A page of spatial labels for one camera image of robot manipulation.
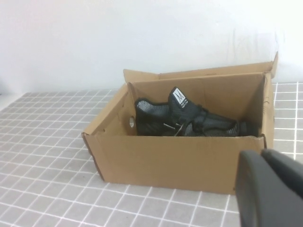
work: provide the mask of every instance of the shoe tongue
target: shoe tongue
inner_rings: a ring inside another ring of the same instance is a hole
[[[183,110],[187,104],[188,99],[185,97],[185,95],[180,91],[179,88],[174,87],[169,94],[169,107],[172,109],[180,108]]]
[[[182,124],[184,120],[192,118],[200,110],[177,87],[174,87],[170,92],[168,103],[172,121],[178,124]]]

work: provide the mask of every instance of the shoe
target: shoe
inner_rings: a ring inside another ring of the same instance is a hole
[[[152,103],[146,98],[135,102],[137,133],[141,136],[258,136],[258,128],[209,113],[194,104],[177,88],[168,103]]]

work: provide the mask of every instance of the cardboard box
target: cardboard box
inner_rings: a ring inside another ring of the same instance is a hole
[[[273,147],[277,59],[164,74],[124,70],[127,84],[82,133],[100,176],[112,183],[234,194],[239,152]],[[258,124],[260,136],[136,136],[134,101],[167,102],[174,86],[212,113]]]

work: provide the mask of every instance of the grid tile surface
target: grid tile surface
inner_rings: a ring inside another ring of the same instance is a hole
[[[303,84],[274,84],[275,149],[303,163]],[[239,227],[236,198],[105,183],[81,131],[116,90],[27,93],[0,112],[0,227]]]

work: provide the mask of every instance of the black object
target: black object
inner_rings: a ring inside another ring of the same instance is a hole
[[[277,151],[242,151],[235,188],[241,226],[303,226],[302,173],[302,165]]]
[[[135,102],[138,135],[143,136],[258,136],[258,127],[210,113],[173,88],[168,103]]]

